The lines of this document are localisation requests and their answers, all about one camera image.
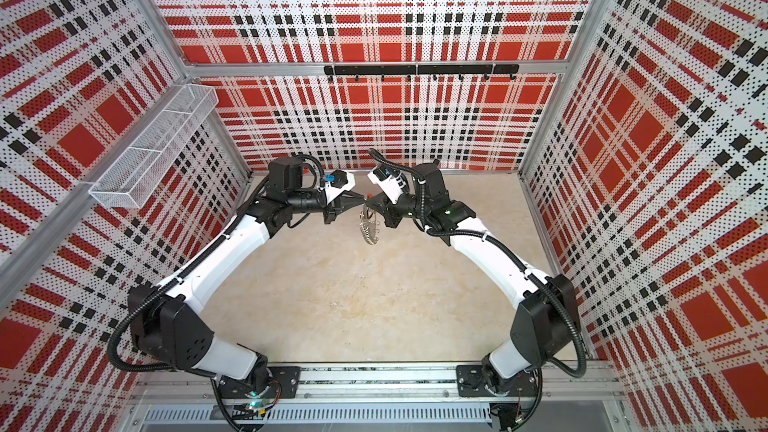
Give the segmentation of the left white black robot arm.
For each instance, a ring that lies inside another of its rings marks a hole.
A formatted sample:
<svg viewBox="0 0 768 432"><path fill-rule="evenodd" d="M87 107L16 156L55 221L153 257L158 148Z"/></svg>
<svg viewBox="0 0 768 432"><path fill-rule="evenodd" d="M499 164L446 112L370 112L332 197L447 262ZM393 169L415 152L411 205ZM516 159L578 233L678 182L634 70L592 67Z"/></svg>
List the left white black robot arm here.
<svg viewBox="0 0 768 432"><path fill-rule="evenodd" d="M254 396L274 378L265 355L216 336L201 314L227 278L294 216L319 214L332 223L360 206L352 173L327 173L306 154L272 161L267 175L224 229L189 262L154 286L133 287L128 315L108 341L107 357L127 372L183 371L213 380L231 379Z"/></svg>

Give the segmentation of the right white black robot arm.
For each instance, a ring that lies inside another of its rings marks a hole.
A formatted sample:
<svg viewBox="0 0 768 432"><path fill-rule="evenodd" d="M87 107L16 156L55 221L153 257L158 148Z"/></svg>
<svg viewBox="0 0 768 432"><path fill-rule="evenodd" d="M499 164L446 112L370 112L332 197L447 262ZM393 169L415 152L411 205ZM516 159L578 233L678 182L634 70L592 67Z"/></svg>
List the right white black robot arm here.
<svg viewBox="0 0 768 432"><path fill-rule="evenodd" d="M381 156L369 180L380 193L367 206L389 228L405 218L426 235L472 261L503 292L515 309L507 338L482 360L481 379L494 395L508 392L524 373L541 379L550 363L573 378L587 370L574 286L550 276L513 252L465 203L451 198L435 162L408 167Z"/></svg>

